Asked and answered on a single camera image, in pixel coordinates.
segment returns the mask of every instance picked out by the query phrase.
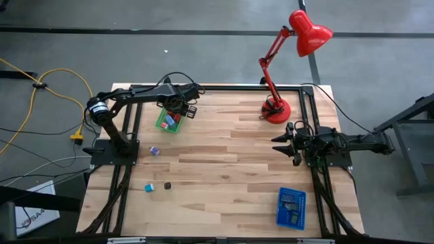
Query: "concrete floor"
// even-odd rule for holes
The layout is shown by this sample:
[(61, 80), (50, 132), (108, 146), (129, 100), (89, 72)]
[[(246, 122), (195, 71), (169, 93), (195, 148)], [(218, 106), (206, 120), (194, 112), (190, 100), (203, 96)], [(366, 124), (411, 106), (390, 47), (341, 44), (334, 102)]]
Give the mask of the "concrete floor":
[[(434, 3), (429, 0), (305, 2), (315, 23), (336, 32), (434, 32)], [(295, 9), (298, 2), (287, 0), (45, 0), (31, 4), (17, 0), (0, 14), (0, 24), (278, 31), (281, 25), (288, 24), (288, 16)], [(273, 40), (274, 37), (0, 33), (0, 58), (39, 74), (58, 67), (73, 69), (90, 82), (95, 93), (108, 91), (114, 82), (156, 82), (174, 70), (185, 72), (199, 83), (257, 83), (262, 76), (257, 60), (265, 55)], [(433, 43), (432, 39), (333, 38), (315, 52), (321, 83), (332, 85), (337, 103), (350, 117), (373, 128), (415, 99), (433, 92)], [(289, 39), (273, 61), (270, 73), (276, 83), (312, 81), (308, 60), (300, 59), (295, 47), (295, 39)], [(0, 69), (9, 68), (0, 64)], [(55, 73), (45, 81), (55, 91), (87, 102), (88, 92), (74, 76)], [(176, 77), (172, 81), (184, 80)], [(0, 80), (0, 102), (4, 104), (0, 106), (1, 127), (18, 128), (28, 110), (31, 90), (28, 81)], [(362, 133), (339, 116), (343, 132)], [(78, 106), (40, 91), (25, 130), (62, 131), (78, 124), (79, 117)], [(11, 135), (1, 131), (0, 139), (9, 140)], [(73, 155), (68, 136), (21, 134), (14, 143), (54, 160)], [(93, 139), (88, 132), (85, 137)], [(81, 150), (77, 149), (77, 155), (83, 155)], [(397, 150), (390, 156), (353, 153), (352, 159), (366, 233), (434, 242), (434, 196), (400, 200), (395, 197), (396, 190), (414, 184), (401, 152)], [(25, 174), (43, 163), (43, 159), (9, 147), (0, 156), (0, 179)], [(39, 173), (60, 174), (88, 165), (88, 160), (77, 160), (70, 169), (47, 166)], [(13, 186), (29, 188), (42, 180), (46, 178), (23, 179)]]

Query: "blue cube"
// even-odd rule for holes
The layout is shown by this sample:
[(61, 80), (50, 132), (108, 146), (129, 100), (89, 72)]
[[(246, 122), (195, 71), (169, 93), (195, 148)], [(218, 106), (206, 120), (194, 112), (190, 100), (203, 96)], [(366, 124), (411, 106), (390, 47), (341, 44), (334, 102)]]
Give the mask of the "blue cube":
[(173, 127), (176, 126), (175, 121), (173, 120), (173, 118), (170, 117), (170, 115), (166, 115), (166, 116), (165, 116), (165, 120), (166, 120), (167, 124), (169, 124), (169, 126), (170, 126), (171, 128), (173, 128)]

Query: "cable clip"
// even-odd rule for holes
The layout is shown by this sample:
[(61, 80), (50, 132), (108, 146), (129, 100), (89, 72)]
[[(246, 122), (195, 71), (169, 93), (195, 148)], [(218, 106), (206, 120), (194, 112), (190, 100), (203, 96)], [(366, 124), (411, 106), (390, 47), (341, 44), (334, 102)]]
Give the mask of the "cable clip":
[(36, 89), (45, 89), (48, 85), (47, 83), (33, 83), (32, 86)]

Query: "wooden tabletop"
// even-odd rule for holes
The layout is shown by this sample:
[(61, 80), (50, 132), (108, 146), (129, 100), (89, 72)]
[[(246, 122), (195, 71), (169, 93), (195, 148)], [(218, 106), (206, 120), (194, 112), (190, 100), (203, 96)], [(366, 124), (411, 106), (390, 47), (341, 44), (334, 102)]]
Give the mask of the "wooden tabletop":
[[(113, 89), (129, 86), (115, 83)], [(332, 96), (330, 86), (321, 87)], [(314, 90), (320, 124), (339, 130), (335, 106), (325, 94)], [(289, 121), (301, 120), (298, 94), (280, 94), (291, 106)], [(139, 160), (133, 167), (122, 235), (320, 237), (310, 170), (304, 162), (294, 167), (291, 158), (271, 148), (278, 144), (270, 139), (283, 134), (286, 123), (273, 125), (259, 119), (268, 95), (269, 91), (207, 91), (198, 99), (196, 117), (184, 118), (177, 134), (156, 128), (161, 109), (155, 103), (144, 104), (138, 134)], [(129, 131), (135, 110), (133, 107)], [(114, 118), (119, 129), (123, 117), (124, 110)], [(104, 131), (102, 138), (107, 138)], [(150, 146), (159, 148), (160, 155), (153, 156)], [(77, 231), (88, 227), (103, 208), (112, 173), (113, 166), (107, 165), (92, 174)], [(341, 168), (330, 168), (330, 177), (336, 204), (363, 232), (353, 182)], [(172, 183), (171, 190), (164, 189), (165, 182)], [(150, 183), (156, 190), (146, 193), (144, 186)], [(307, 193), (304, 231), (276, 225), (280, 187)], [(324, 206), (331, 230), (330, 212)]]

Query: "black cable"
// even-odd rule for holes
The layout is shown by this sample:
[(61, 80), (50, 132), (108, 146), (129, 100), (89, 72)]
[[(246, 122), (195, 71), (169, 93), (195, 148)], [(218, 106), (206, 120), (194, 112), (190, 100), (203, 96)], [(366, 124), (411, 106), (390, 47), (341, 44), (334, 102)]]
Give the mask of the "black cable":
[(28, 215), (26, 209), (25, 209), (24, 207), (22, 207), (22, 210), (25, 212), (25, 214), (26, 214), (27, 217), (28, 217), (28, 224), (25, 225), (25, 226), (16, 227), (16, 228), (27, 228), (27, 227), (29, 227), (29, 226), (32, 224), (32, 219), (31, 219), (30, 216)]
[(88, 111), (89, 110), (89, 108), (88, 107), (86, 107), (85, 109), (84, 109), (84, 114), (83, 114), (83, 120), (84, 120), (84, 123), (86, 124), (86, 125), (88, 125), (89, 127), (91, 127), (91, 128), (94, 128), (93, 126), (91, 126), (88, 122), (87, 122), (87, 116), (86, 116), (86, 111)]
[(33, 175), (27, 175), (27, 176), (12, 176), (12, 177), (9, 177), (9, 178), (6, 178), (6, 179), (3, 179), (3, 180), (0, 180), (0, 183), (5, 182), (5, 181), (8, 181), (8, 180), (15, 179), (15, 178), (35, 177), (35, 176), (57, 178), (57, 177), (60, 177), (60, 176), (67, 176), (67, 175), (69, 175), (69, 174), (75, 174), (75, 173), (77, 173), (77, 172), (74, 171), (74, 172), (63, 173), (63, 174), (56, 174), (56, 175), (33, 174)]
[(151, 91), (152, 89), (158, 87), (158, 85), (166, 78), (169, 77), (170, 75), (175, 75), (175, 74), (179, 74), (179, 75), (184, 75), (185, 77), (187, 77), (187, 79), (189, 79), (191, 81), (191, 83), (193, 83), (195, 86), (199, 86), (201, 88), (201, 90), (203, 91), (202, 93), (199, 92), (199, 94), (204, 95), (205, 94), (205, 89), (203, 88), (203, 86), (201, 86), (200, 84), (196, 83), (191, 77), (189, 77), (188, 75), (179, 72), (179, 71), (174, 71), (174, 72), (170, 72), (166, 75), (164, 75), (154, 86), (148, 88), (148, 89), (144, 89), (142, 91), (137, 91), (137, 93), (142, 93), (142, 92), (148, 92)]
[(83, 122), (85, 122), (85, 124), (89, 125), (89, 127), (90, 127), (91, 129), (89, 129), (87, 126), (84, 126), (84, 128), (86, 128), (88, 131), (90, 131), (90, 132), (92, 132), (92, 133), (95, 134), (95, 137), (94, 137), (94, 139), (92, 140), (92, 147), (94, 147), (94, 146), (95, 146), (96, 139), (98, 139), (98, 136), (100, 136), (100, 134), (99, 134), (98, 132), (96, 132), (95, 127), (94, 127), (93, 125), (90, 125), (90, 124), (87, 122), (86, 117), (85, 117), (85, 119), (84, 119)]
[(11, 142), (6, 142), (6, 141), (4, 141), (4, 140), (2, 140), (2, 139), (0, 139), (0, 142), (3, 142), (3, 143), (6, 143), (6, 144), (9, 144), (9, 145), (11, 145), (11, 146), (15, 146), (16, 148), (19, 148), (19, 149), (21, 149), (21, 150), (23, 150), (23, 151), (26, 151), (26, 152), (28, 152), (28, 153), (30, 153), (30, 154), (33, 154), (33, 155), (35, 155), (35, 156), (37, 156), (37, 157), (40, 157), (41, 159), (45, 159), (46, 161), (51, 162), (51, 160), (47, 159), (46, 157), (41, 156), (41, 155), (38, 155), (37, 153), (31, 152), (31, 151), (29, 151), (29, 150), (27, 150), (27, 149), (25, 149), (25, 148), (22, 148), (21, 146), (17, 146), (17, 145), (15, 145), (15, 144), (11, 143)]
[[(310, 132), (311, 132), (311, 134), (312, 134), (313, 136), (305, 135), (305, 134), (303, 134), (303, 133), (300, 133), (300, 132), (298, 131), (299, 128), (296, 127), (296, 125), (297, 125), (298, 123), (303, 123), (304, 125), (307, 125), (307, 127), (310, 129)], [(301, 136), (304, 136), (304, 137), (307, 137), (307, 138), (314, 138), (315, 136), (319, 136), (319, 134), (315, 135), (315, 133), (313, 132), (313, 128), (312, 128), (312, 126), (309, 125), (309, 123), (306, 123), (306, 122), (304, 122), (304, 121), (295, 121), (295, 122), (294, 122), (294, 129), (296, 130), (297, 134), (300, 134)]]
[(353, 176), (353, 174), (349, 171), (349, 170), (347, 170), (345, 167), (341, 167), (343, 170), (345, 170), (347, 173), (348, 173), (348, 175), (351, 177), (351, 179), (353, 180), (353, 185), (354, 185), (354, 191), (355, 191), (355, 194), (357, 195), (357, 187), (356, 187), (356, 185), (355, 185), (355, 180), (354, 180), (354, 176)]
[(260, 115), (260, 116), (259, 116), (259, 119), (267, 119), (268, 117), (273, 116), (273, 115), (275, 115), (275, 114), (283, 113), (283, 112), (285, 111), (285, 106), (281, 106), (281, 107), (278, 108), (278, 109), (274, 109), (274, 108), (264, 108), (264, 107), (262, 107), (262, 110), (261, 110), (261, 111), (262, 111), (262, 112), (268, 112), (268, 114), (267, 114), (266, 116), (264, 116), (264, 115)]
[(195, 99), (195, 103), (188, 103), (188, 102), (186, 102), (185, 104), (187, 104), (187, 105), (196, 105), (197, 104), (197, 99)]
[(371, 133), (368, 133), (368, 134), (366, 134), (366, 135), (363, 135), (363, 136), (360, 136), (359, 138), (354, 138), (354, 139), (351, 139), (351, 140), (347, 140), (347, 143), (349, 143), (349, 142), (354, 142), (354, 141), (357, 141), (357, 140), (363, 140), (363, 139), (365, 139), (365, 137), (366, 136), (369, 136)]
[(1, 128), (1, 127), (0, 127), (0, 130), (8, 131), (8, 132), (25, 133), (25, 134), (35, 134), (35, 135), (42, 135), (42, 136), (55, 136), (55, 135), (65, 134), (66, 132), (75, 129), (75, 128), (79, 127), (80, 125), (81, 125), (81, 123), (78, 124), (78, 125), (75, 125), (72, 128), (67, 129), (66, 131), (62, 131), (62, 132), (58, 132), (58, 133), (42, 133), (42, 132), (33, 132), (33, 131), (16, 131), (16, 130), (13, 130), (13, 129), (5, 129), (5, 128)]
[(345, 139), (345, 137), (344, 136), (342, 136), (340, 133), (338, 133), (338, 136), (342, 139), (342, 140), (344, 140), (344, 142), (345, 142), (345, 144), (344, 144), (344, 146), (342, 147), (343, 149), (347, 149), (347, 146), (348, 146), (348, 141), (347, 141), (347, 139)]
[(48, 186), (51, 186), (51, 185), (56, 185), (56, 184), (62, 183), (62, 182), (64, 182), (64, 181), (68, 180), (69, 178), (72, 178), (72, 177), (76, 176), (77, 174), (80, 174), (80, 173), (82, 173), (82, 172), (84, 172), (84, 171), (86, 171), (86, 170), (88, 170), (88, 169), (89, 169), (89, 168), (87, 168), (87, 169), (82, 169), (82, 170), (80, 170), (80, 171), (76, 171), (76, 172), (65, 173), (65, 174), (73, 174), (73, 175), (68, 176), (68, 177), (66, 177), (66, 178), (63, 179), (63, 180), (59, 180), (59, 181), (57, 181), (57, 182), (53, 182), (53, 183), (51, 183), (51, 184), (48, 184), (48, 185), (46, 185), (46, 186), (44, 186), (44, 187), (41, 187), (41, 188), (39, 188), (39, 189), (37, 189), (37, 190), (35, 190), (35, 191), (33, 191), (33, 192), (29, 192), (29, 193), (27, 193), (27, 194), (25, 194), (25, 195), (22, 195), (22, 196), (16, 197), (16, 198), (14, 198), (14, 199), (7, 200), (6, 202), (8, 202), (8, 201), (16, 201), (16, 200), (21, 199), (21, 198), (23, 198), (23, 197), (27, 197), (27, 196), (29, 196), (29, 195), (35, 193), (35, 192), (38, 192), (38, 191), (44, 189), (45, 187), (48, 187)]
[(352, 120), (350, 117), (348, 117), (348, 115), (346, 115), (345, 113), (344, 113), (344, 111), (342, 111), (342, 109), (339, 107), (339, 105), (333, 100), (333, 98), (332, 97), (330, 97), (328, 94), (327, 94), (327, 92), (326, 91), (324, 91), (319, 85), (317, 85), (317, 84), (314, 84), (314, 83), (302, 83), (301, 85), (314, 85), (315, 87), (317, 87), (317, 88), (319, 88), (333, 103), (334, 103), (334, 105), (336, 105), (336, 107), (339, 109), (339, 111), (349, 120), (349, 121), (351, 121), (351, 122), (353, 122), (355, 125), (357, 125), (358, 127), (360, 127), (360, 128), (362, 128), (362, 129), (364, 129), (364, 130), (366, 130), (367, 132), (369, 132), (369, 133), (373, 133), (372, 131), (370, 131), (370, 130), (368, 130), (368, 129), (366, 129), (365, 127), (363, 127), (363, 126), (361, 126), (360, 124), (358, 124), (356, 121), (354, 121), (354, 120)]
[(41, 159), (45, 159), (46, 161), (49, 161), (50, 163), (54, 164), (54, 165), (57, 166), (57, 167), (63, 167), (63, 166), (61, 166), (61, 165), (58, 165), (57, 163), (53, 163), (53, 161), (47, 159), (47, 158), (44, 157), (44, 156), (41, 156), (41, 155), (39, 155), (39, 154), (37, 154), (37, 153), (35, 153), (35, 152), (32, 152), (32, 151), (30, 151), (30, 150), (27, 150), (27, 149), (25, 149), (25, 148), (23, 148), (23, 147), (21, 147), (21, 146), (17, 146), (17, 145), (15, 145), (15, 144), (11, 143), (11, 142), (6, 142), (6, 141), (4, 141), (4, 140), (2, 140), (2, 139), (0, 139), (0, 142), (3, 142), (3, 143), (6, 143), (6, 144), (9, 144), (9, 145), (11, 145), (11, 146), (15, 146), (16, 148), (19, 148), (19, 149), (21, 149), (21, 150), (23, 150), (23, 151), (25, 151), (25, 152), (28, 152), (28, 153), (30, 153), (30, 154), (35, 155), (36, 157), (40, 157)]
[(74, 163), (75, 163), (75, 161), (77, 160), (77, 153), (75, 152), (75, 143), (73, 142), (73, 152), (74, 152), (74, 159), (73, 159), (73, 161), (72, 162), (70, 162), (68, 165), (66, 165), (66, 166), (61, 166), (61, 165), (57, 165), (58, 167), (61, 167), (61, 168), (67, 168), (67, 167), (70, 167), (71, 165), (73, 165)]

